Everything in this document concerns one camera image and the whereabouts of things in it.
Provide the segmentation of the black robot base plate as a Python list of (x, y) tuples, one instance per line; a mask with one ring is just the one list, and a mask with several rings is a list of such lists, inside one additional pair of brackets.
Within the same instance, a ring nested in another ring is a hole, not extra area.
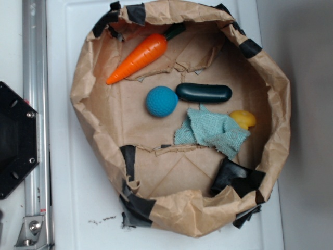
[(1, 200), (5, 200), (39, 163), (38, 113), (1, 82)]

